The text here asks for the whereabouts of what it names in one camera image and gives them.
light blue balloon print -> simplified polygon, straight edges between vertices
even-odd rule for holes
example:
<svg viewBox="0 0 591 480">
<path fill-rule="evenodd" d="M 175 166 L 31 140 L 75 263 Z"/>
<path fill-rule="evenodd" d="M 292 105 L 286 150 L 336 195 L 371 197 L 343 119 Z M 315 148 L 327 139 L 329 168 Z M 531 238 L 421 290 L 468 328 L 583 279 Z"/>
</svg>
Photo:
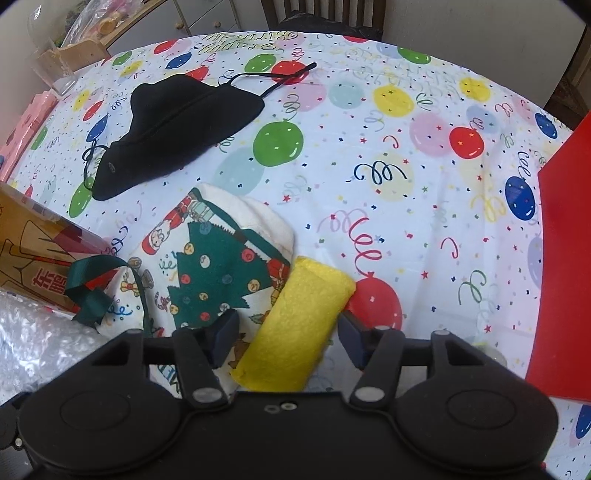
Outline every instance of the light blue balloon print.
<svg viewBox="0 0 591 480">
<path fill-rule="evenodd" d="M 542 239 L 535 236 L 531 239 L 527 249 L 527 267 L 530 270 L 531 281 L 538 288 L 542 287 L 542 263 L 544 260 L 542 246 Z"/>
<path fill-rule="evenodd" d="M 396 45 L 388 45 L 387 43 L 378 43 L 378 52 L 382 55 L 386 55 L 391 59 L 401 59 L 402 55 L 398 52 Z"/>
<path fill-rule="evenodd" d="M 495 134 L 499 131 L 499 124 L 495 115 L 480 105 L 468 107 L 466 119 L 470 126 L 480 133 Z"/>
<path fill-rule="evenodd" d="M 217 168 L 212 184 L 234 195 L 248 195 L 261 181 L 264 171 L 251 148 L 239 148 Z"/>
<path fill-rule="evenodd" d="M 361 105 L 362 98 L 363 89 L 361 85 L 350 80 L 335 83 L 329 89 L 330 103 L 344 110 L 357 108 Z"/>
</svg>

black mask strap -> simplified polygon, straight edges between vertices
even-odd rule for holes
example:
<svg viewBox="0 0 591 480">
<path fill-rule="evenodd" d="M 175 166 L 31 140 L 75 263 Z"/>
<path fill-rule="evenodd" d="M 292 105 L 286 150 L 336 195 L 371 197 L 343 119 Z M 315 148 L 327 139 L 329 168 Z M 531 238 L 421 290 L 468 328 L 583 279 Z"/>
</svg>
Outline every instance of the black mask strap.
<svg viewBox="0 0 591 480">
<path fill-rule="evenodd" d="M 238 75 L 234 75 L 234 77 L 232 77 L 230 79 L 230 81 L 228 81 L 227 85 L 231 85 L 232 82 L 237 79 L 238 77 L 242 76 L 242 75 L 256 75 L 259 77 L 269 77 L 269 78 L 280 78 L 281 80 L 279 80 L 279 82 L 277 82 L 275 85 L 270 86 L 267 90 L 265 90 L 262 94 L 261 94 L 261 98 L 266 97 L 267 95 L 269 95 L 273 90 L 278 89 L 281 85 L 283 85 L 285 82 L 294 79 L 294 78 L 298 78 L 300 76 L 302 76 L 305 72 L 308 72 L 311 69 L 316 68 L 316 62 L 312 62 L 309 65 L 306 65 L 304 68 L 302 68 L 301 70 L 298 70 L 295 73 L 290 73 L 289 75 L 285 75 L 283 73 L 239 73 Z"/>
<path fill-rule="evenodd" d="M 86 150 L 84 150 L 84 153 L 82 154 L 82 160 L 84 160 L 86 163 L 84 165 L 84 172 L 83 172 L 83 177 L 84 177 L 83 185 L 85 186 L 85 188 L 87 188 L 91 192 L 92 192 L 92 185 L 88 185 L 86 183 L 86 180 L 88 180 L 88 165 L 92 161 L 92 158 L 95 154 L 95 149 L 103 148 L 105 151 L 107 151 L 109 149 L 109 147 L 107 147 L 106 145 L 97 145 L 96 143 L 97 143 L 97 141 L 96 141 L 96 139 L 94 139 L 92 141 L 92 143 L 90 144 L 90 147 L 87 148 Z"/>
</svg>

blue balloon print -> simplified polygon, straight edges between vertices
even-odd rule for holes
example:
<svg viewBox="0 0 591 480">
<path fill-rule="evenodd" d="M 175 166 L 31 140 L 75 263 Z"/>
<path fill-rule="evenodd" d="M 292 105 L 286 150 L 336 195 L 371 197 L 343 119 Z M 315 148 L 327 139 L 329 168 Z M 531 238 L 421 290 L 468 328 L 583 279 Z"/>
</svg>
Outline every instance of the blue balloon print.
<svg viewBox="0 0 591 480">
<path fill-rule="evenodd" d="M 535 114 L 535 121 L 538 124 L 538 127 L 540 127 L 540 130 L 542 130 L 542 133 L 546 137 L 558 138 L 558 132 L 556 131 L 556 127 L 547 116 L 542 115 L 541 113 L 537 113 Z"/>
<path fill-rule="evenodd" d="M 591 406 L 581 405 L 577 426 L 574 429 L 574 435 L 580 440 L 591 429 Z"/>
<path fill-rule="evenodd" d="M 521 177 L 510 177 L 505 183 L 509 209 L 519 220 L 530 220 L 535 213 L 534 192 Z"/>
<path fill-rule="evenodd" d="M 527 249 L 527 267 L 530 269 L 530 277 L 532 282 L 538 288 L 542 287 L 542 263 L 543 243 L 539 236 L 531 239 L 530 245 Z"/>
<path fill-rule="evenodd" d="M 335 83 L 329 89 L 329 100 L 334 106 L 344 110 L 357 108 L 361 105 L 363 89 L 360 85 L 350 80 Z"/>
<path fill-rule="evenodd" d="M 398 52 L 398 47 L 395 45 L 388 45 L 387 43 L 378 43 L 378 52 L 386 55 L 391 59 L 401 59 L 402 55 Z"/>
<path fill-rule="evenodd" d="M 472 105 L 466 110 L 466 119 L 472 128 L 477 132 L 495 134 L 499 131 L 499 124 L 492 112 L 482 108 L 480 105 Z"/>
<path fill-rule="evenodd" d="M 108 116 L 105 115 L 97 123 L 95 123 L 94 127 L 90 129 L 90 132 L 88 132 L 88 135 L 86 136 L 87 142 L 92 142 L 93 140 L 99 138 L 99 135 L 105 130 L 105 127 L 107 126 L 107 117 Z"/>
<path fill-rule="evenodd" d="M 175 57 L 172 60 L 170 60 L 168 62 L 168 65 L 166 65 L 166 69 L 167 70 L 178 69 L 179 67 L 185 65 L 189 61 L 190 58 L 191 58 L 191 52 L 183 53 L 182 55 L 179 55 L 178 57 Z"/>
<path fill-rule="evenodd" d="M 248 195 L 261 181 L 265 167 L 255 160 L 252 148 L 230 153 L 213 174 L 211 183 L 234 195 Z"/>
</svg>

balloon print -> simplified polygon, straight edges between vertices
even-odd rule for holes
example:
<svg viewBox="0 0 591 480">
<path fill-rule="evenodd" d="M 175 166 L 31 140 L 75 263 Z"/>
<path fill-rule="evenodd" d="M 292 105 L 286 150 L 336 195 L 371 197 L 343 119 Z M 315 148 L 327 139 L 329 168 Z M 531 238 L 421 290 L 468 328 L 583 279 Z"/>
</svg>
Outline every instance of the balloon print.
<svg viewBox="0 0 591 480">
<path fill-rule="evenodd" d="M 589 429 L 591 429 L 591 406 L 581 405 L 577 422 L 573 423 L 573 428 L 570 431 L 570 446 L 578 446 L 581 440 L 588 434 Z"/>
<path fill-rule="evenodd" d="M 292 73 L 299 72 L 301 69 L 305 68 L 306 65 L 300 63 L 299 61 L 292 61 L 292 60 L 283 60 L 275 65 L 271 69 L 271 73 L 282 73 L 283 75 L 291 75 Z M 308 72 L 302 73 L 299 77 L 292 78 L 285 82 L 285 85 L 293 85 L 295 83 L 301 82 L 308 76 Z M 281 80 L 280 77 L 273 77 L 273 80 L 279 82 Z"/>
<path fill-rule="evenodd" d="M 115 60 L 113 60 L 113 65 L 116 67 L 118 65 L 123 65 L 126 61 L 131 58 L 132 52 L 124 53 L 123 55 L 119 55 Z"/>
<path fill-rule="evenodd" d="M 544 262 L 542 245 L 542 239 L 535 236 L 527 248 L 527 267 L 530 269 L 531 280 L 538 288 L 542 287 L 542 264 Z"/>
<path fill-rule="evenodd" d="M 413 99 L 404 90 L 394 85 L 376 88 L 374 102 L 382 113 L 389 116 L 405 116 L 414 109 Z"/>
<path fill-rule="evenodd" d="M 505 183 L 505 198 L 509 210 L 519 220 L 530 220 L 535 213 L 534 192 L 521 177 L 510 177 Z"/>
<path fill-rule="evenodd" d="M 382 55 L 386 55 L 391 59 L 401 59 L 402 55 L 398 52 L 398 47 L 395 45 L 389 45 L 387 43 L 378 43 L 378 52 Z"/>
<path fill-rule="evenodd" d="M 107 126 L 107 119 L 108 116 L 105 115 L 97 123 L 95 123 L 95 126 L 90 129 L 90 132 L 88 132 L 88 135 L 86 136 L 87 142 L 92 142 L 99 137 L 99 135 L 105 130 L 105 127 Z"/>
<path fill-rule="evenodd" d="M 164 56 L 165 59 L 169 59 L 170 57 L 174 57 L 179 53 L 186 52 L 193 46 L 193 42 L 190 38 L 182 38 L 174 43 L 166 52 Z"/>
<path fill-rule="evenodd" d="M 275 42 L 275 45 L 277 46 L 277 48 L 283 48 L 285 50 L 289 50 L 293 47 L 297 47 L 298 45 L 301 45 L 303 43 L 303 41 L 306 39 L 306 37 L 302 33 L 286 32 L 285 34 L 287 36 L 292 35 L 292 37 L 291 38 L 284 38 L 283 40 L 277 40 Z"/>
<path fill-rule="evenodd" d="M 496 134 L 500 127 L 495 115 L 480 105 L 472 105 L 466 110 L 466 119 L 474 130 L 486 134 Z"/>
<path fill-rule="evenodd" d="M 86 183 L 88 183 L 88 185 L 92 188 L 94 178 L 89 177 L 86 180 Z M 71 218 L 76 218 L 79 216 L 82 212 L 84 212 L 84 209 L 88 206 L 91 199 L 92 193 L 85 187 L 84 182 L 81 183 L 72 196 L 70 208 L 68 209 L 68 215 Z"/>
<path fill-rule="evenodd" d="M 277 58 L 270 53 L 261 53 L 248 60 L 244 71 L 248 73 L 262 73 L 269 70 L 277 61 Z"/>
<path fill-rule="evenodd" d="M 430 157 L 442 157 L 451 152 L 449 124 L 440 116 L 425 112 L 410 124 L 410 139 L 417 149 Z"/>
<path fill-rule="evenodd" d="M 248 195 L 261 181 L 264 171 L 252 149 L 240 148 L 224 159 L 211 183 L 234 195 Z"/>
<path fill-rule="evenodd" d="M 380 200 L 400 202 L 414 189 L 412 164 L 396 153 L 380 154 L 373 161 L 361 162 L 355 166 L 353 176 L 364 180 Z"/>
<path fill-rule="evenodd" d="M 400 53 L 402 58 L 419 65 L 426 65 L 427 63 L 431 62 L 431 57 L 429 55 L 425 55 L 424 53 L 419 53 L 414 50 L 409 50 L 408 48 L 398 47 L 398 53 Z"/>
<path fill-rule="evenodd" d="M 535 116 L 532 111 L 529 101 L 520 97 L 519 95 L 512 95 L 513 110 L 530 125 L 535 125 Z"/>
<path fill-rule="evenodd" d="M 31 144 L 31 150 L 36 150 L 39 148 L 39 146 L 43 143 L 43 141 L 45 140 L 45 137 L 47 136 L 47 127 L 43 127 L 41 128 L 41 131 L 39 132 L 39 134 L 37 135 L 35 141 Z"/>
<path fill-rule="evenodd" d="M 402 307 L 398 295 L 383 280 L 364 278 L 355 284 L 355 293 L 346 310 L 355 315 L 368 328 L 391 327 L 402 329 Z"/>
<path fill-rule="evenodd" d="M 74 101 L 74 106 L 72 107 L 72 110 L 74 110 L 75 112 L 80 110 L 89 98 L 90 98 L 90 90 L 88 90 L 88 89 L 82 90 L 78 94 L 78 96 L 76 97 L 76 100 Z"/>
<path fill-rule="evenodd" d="M 195 80 L 199 80 L 201 82 L 207 76 L 208 73 L 209 68 L 203 66 L 199 67 L 198 69 L 191 70 L 190 72 L 187 72 L 185 75 L 189 75 L 190 77 L 193 77 Z"/>
<path fill-rule="evenodd" d="M 365 43 L 367 42 L 367 38 L 357 38 L 357 37 L 351 37 L 350 35 L 343 35 L 343 38 L 345 40 L 349 40 L 353 43 Z"/>
<path fill-rule="evenodd" d="M 491 97 L 491 90 L 486 82 L 471 77 L 460 80 L 460 90 L 466 97 L 479 102 L 486 102 Z"/>
<path fill-rule="evenodd" d="M 256 134 L 252 145 L 257 162 L 265 167 L 276 167 L 295 160 L 304 147 L 304 135 L 291 122 L 266 124 Z"/>
<path fill-rule="evenodd" d="M 90 120 L 92 117 L 94 117 L 95 113 L 99 111 L 102 104 L 103 100 L 101 100 L 100 102 L 96 102 L 93 106 L 91 106 L 84 114 L 84 117 L 82 117 L 82 121 L 86 122 Z"/>
<path fill-rule="evenodd" d="M 363 88 L 350 80 L 335 83 L 329 89 L 330 103 L 344 110 L 357 108 L 361 105 L 362 98 Z"/>
<path fill-rule="evenodd" d="M 51 199 L 53 198 L 53 195 L 56 192 L 56 184 L 57 184 L 57 177 L 54 175 L 51 178 L 51 180 L 49 180 L 47 182 L 47 184 L 45 185 L 45 188 L 43 188 L 43 192 L 41 192 L 41 196 L 39 197 L 37 202 L 41 203 L 42 205 L 47 205 L 51 201 Z"/>
<path fill-rule="evenodd" d="M 308 112 L 324 101 L 326 87 L 319 83 L 298 83 L 292 87 L 283 87 L 282 93 L 281 101 L 283 103 L 297 102 L 300 104 L 299 112 Z"/>
<path fill-rule="evenodd" d="M 458 157 L 471 160 L 484 152 L 484 140 L 476 130 L 456 127 L 449 134 L 449 143 Z"/>
<path fill-rule="evenodd" d="M 537 113 L 535 114 L 535 122 L 538 124 L 538 127 L 540 127 L 540 130 L 542 130 L 542 133 L 546 137 L 558 138 L 556 127 L 547 116 Z"/>
<path fill-rule="evenodd" d="M 175 57 L 172 60 L 170 60 L 168 62 L 168 65 L 166 65 L 166 69 L 167 70 L 178 69 L 179 67 L 182 67 L 183 65 L 185 65 L 189 61 L 190 58 L 191 58 L 191 52 L 183 53 L 182 55 L 179 55 L 178 57 Z"/>
<path fill-rule="evenodd" d="M 154 55 L 158 55 L 158 54 L 160 54 L 162 52 L 167 51 L 176 42 L 178 42 L 178 39 L 176 39 L 176 40 L 168 40 L 168 41 L 159 43 L 158 45 L 156 45 L 156 48 L 154 49 Z"/>
<path fill-rule="evenodd" d="M 119 75 L 119 82 L 123 82 L 124 80 L 130 79 L 134 73 L 136 73 L 139 68 L 144 63 L 143 60 L 136 60 L 135 62 L 130 63 L 127 65 L 123 70 L 121 70 L 121 74 Z"/>
</svg>

plastic bag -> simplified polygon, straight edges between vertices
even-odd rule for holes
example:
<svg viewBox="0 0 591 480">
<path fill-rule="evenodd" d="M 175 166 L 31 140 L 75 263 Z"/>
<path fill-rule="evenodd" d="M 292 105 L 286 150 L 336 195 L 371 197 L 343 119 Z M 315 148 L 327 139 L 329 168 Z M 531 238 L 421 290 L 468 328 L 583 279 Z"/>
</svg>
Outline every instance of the plastic bag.
<svg viewBox="0 0 591 480">
<path fill-rule="evenodd" d="M 0 404 L 37 390 L 107 341 L 65 313 L 0 290 Z"/>
<path fill-rule="evenodd" d="M 141 5 L 142 0 L 90 0 L 66 34 L 62 47 L 88 38 L 100 40 L 134 15 Z"/>
</svg>

